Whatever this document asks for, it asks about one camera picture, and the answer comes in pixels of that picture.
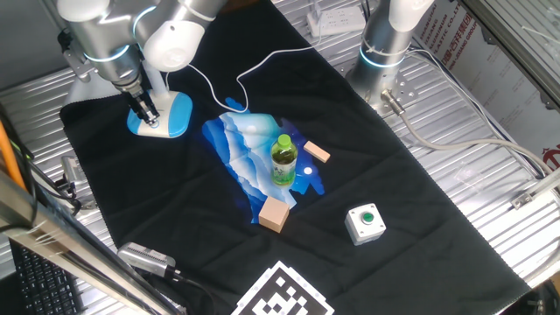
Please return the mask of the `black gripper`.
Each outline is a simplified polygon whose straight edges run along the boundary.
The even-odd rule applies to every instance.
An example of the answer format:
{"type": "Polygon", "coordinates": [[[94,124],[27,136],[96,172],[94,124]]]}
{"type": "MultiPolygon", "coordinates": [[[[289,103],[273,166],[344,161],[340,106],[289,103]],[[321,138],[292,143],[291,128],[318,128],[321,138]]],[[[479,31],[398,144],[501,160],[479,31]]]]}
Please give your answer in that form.
{"type": "Polygon", "coordinates": [[[127,93],[127,102],[133,112],[144,123],[151,127],[158,126],[159,113],[153,109],[153,103],[147,92],[143,89],[129,91],[127,93]]]}

